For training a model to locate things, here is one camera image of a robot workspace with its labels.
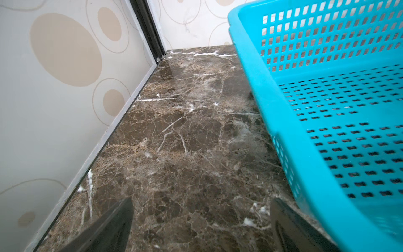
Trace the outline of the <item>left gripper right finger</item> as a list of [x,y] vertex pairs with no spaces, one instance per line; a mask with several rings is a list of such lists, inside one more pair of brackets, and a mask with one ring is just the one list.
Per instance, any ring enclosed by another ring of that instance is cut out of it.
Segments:
[[340,251],[334,243],[279,198],[271,200],[270,217],[274,238],[280,252]]

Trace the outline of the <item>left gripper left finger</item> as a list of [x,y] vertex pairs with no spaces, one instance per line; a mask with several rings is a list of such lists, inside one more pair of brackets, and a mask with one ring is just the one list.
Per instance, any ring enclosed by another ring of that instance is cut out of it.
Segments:
[[61,249],[62,252],[123,252],[130,235],[134,208],[125,198]]

